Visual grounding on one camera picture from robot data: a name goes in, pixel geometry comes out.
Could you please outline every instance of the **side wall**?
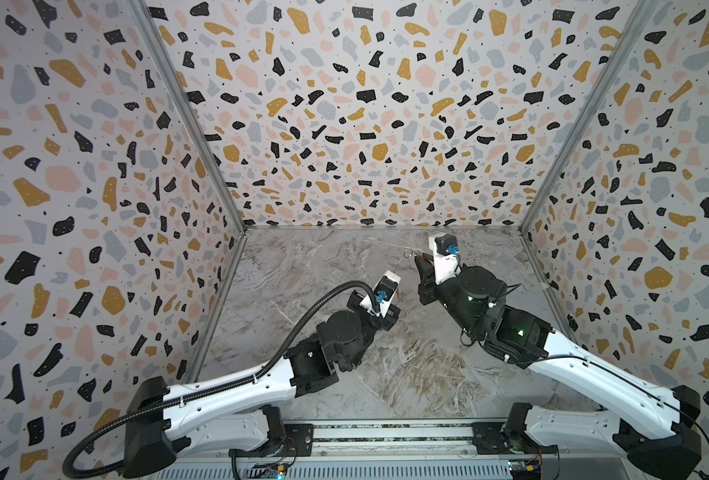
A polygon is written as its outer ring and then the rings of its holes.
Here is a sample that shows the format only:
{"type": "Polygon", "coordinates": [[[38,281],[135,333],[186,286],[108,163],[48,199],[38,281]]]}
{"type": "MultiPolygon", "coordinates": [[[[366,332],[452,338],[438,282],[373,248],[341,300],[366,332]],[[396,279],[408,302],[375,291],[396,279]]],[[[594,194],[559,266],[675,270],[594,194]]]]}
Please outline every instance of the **side wall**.
{"type": "Polygon", "coordinates": [[[124,4],[0,0],[0,478],[58,478],[140,382],[181,378],[224,213],[124,4]]]}
{"type": "Polygon", "coordinates": [[[635,5],[282,3],[148,2],[248,225],[519,224],[635,5]]]}
{"type": "Polygon", "coordinates": [[[550,200],[527,238],[579,342],[709,434],[709,2],[662,3],[550,200]]]}

